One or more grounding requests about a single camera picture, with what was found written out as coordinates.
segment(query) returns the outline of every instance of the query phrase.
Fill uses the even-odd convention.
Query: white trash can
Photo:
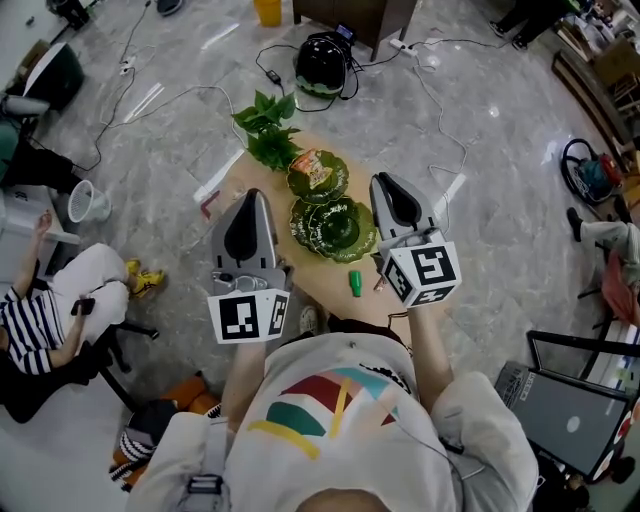
[[[83,180],[71,192],[67,210],[72,222],[105,221],[111,214],[111,201],[90,181]]]

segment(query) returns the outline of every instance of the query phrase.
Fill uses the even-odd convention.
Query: black shoe
[[[524,52],[527,50],[527,43],[523,42],[522,39],[520,39],[520,37],[518,36],[513,38],[513,41],[511,41],[511,45],[519,52]]]
[[[571,224],[571,229],[573,230],[573,238],[575,239],[575,241],[582,241],[582,237],[580,236],[580,226],[582,226],[583,220],[580,218],[575,208],[569,208],[567,210],[567,219],[569,219],[569,224]]]
[[[616,196],[613,200],[613,209],[618,214],[618,218],[625,224],[633,224],[631,220],[631,214],[627,208],[627,203],[622,196]]]
[[[504,38],[505,31],[502,30],[500,28],[500,25],[498,25],[495,21],[490,21],[489,27],[491,27],[491,30],[493,30],[493,33],[497,35],[500,39]]]

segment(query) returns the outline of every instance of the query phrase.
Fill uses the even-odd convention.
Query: black and white marker cube
[[[462,281],[453,242],[390,249],[383,274],[407,308],[441,302]]]
[[[251,343],[282,335],[289,293],[277,289],[233,292],[207,301],[218,343]]]

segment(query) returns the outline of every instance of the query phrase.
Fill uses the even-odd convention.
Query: yellow shoe
[[[156,288],[164,281],[164,270],[158,272],[140,272],[137,276],[138,284],[131,295],[136,298],[143,297],[149,290]]]
[[[138,272],[140,272],[140,260],[137,258],[127,261],[125,265],[127,265],[127,270],[132,276],[135,276]]]

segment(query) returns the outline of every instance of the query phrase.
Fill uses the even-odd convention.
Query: green cap
[[[349,272],[349,284],[353,290],[353,296],[360,297],[362,294],[362,274],[360,274],[359,270]]]

